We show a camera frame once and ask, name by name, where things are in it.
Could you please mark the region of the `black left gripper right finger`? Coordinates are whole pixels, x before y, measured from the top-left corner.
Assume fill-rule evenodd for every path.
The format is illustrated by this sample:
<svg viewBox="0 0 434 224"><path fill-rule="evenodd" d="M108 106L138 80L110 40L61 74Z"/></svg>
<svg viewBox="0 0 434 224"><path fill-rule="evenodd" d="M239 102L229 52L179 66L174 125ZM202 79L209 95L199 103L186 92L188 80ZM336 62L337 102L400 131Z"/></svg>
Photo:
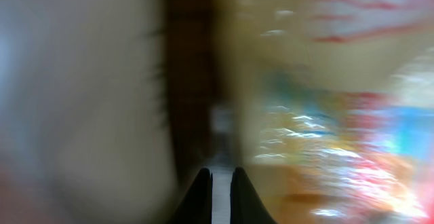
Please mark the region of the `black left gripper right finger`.
<svg viewBox="0 0 434 224"><path fill-rule="evenodd" d="M233 172L230 197L230 224L277 224L241 167L236 167Z"/></svg>

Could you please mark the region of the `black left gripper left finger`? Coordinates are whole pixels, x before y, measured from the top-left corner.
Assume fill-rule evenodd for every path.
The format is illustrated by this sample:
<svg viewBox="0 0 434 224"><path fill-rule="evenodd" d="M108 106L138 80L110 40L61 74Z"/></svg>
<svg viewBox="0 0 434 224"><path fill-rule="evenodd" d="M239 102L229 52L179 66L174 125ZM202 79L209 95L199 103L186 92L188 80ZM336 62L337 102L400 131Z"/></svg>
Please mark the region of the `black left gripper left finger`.
<svg viewBox="0 0 434 224"><path fill-rule="evenodd" d="M202 168L167 224L212 223L213 175Z"/></svg>

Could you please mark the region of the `yellow wet wipes packet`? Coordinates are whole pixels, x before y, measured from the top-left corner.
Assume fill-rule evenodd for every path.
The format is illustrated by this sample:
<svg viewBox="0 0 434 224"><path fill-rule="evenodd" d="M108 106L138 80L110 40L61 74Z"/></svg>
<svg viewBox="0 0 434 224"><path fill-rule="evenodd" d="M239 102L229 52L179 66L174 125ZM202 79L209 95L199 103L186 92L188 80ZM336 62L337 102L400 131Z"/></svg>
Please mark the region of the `yellow wet wipes packet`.
<svg viewBox="0 0 434 224"><path fill-rule="evenodd" d="M433 222L433 0L216 0L237 156L276 223Z"/></svg>

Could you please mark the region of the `white small packet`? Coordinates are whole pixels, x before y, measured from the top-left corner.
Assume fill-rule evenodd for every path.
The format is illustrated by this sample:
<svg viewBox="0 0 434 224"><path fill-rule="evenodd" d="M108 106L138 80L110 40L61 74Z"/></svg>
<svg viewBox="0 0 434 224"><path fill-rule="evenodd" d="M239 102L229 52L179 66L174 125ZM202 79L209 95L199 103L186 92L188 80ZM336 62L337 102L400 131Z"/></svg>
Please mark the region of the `white small packet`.
<svg viewBox="0 0 434 224"><path fill-rule="evenodd" d="M163 0L1 0L1 222L162 223Z"/></svg>

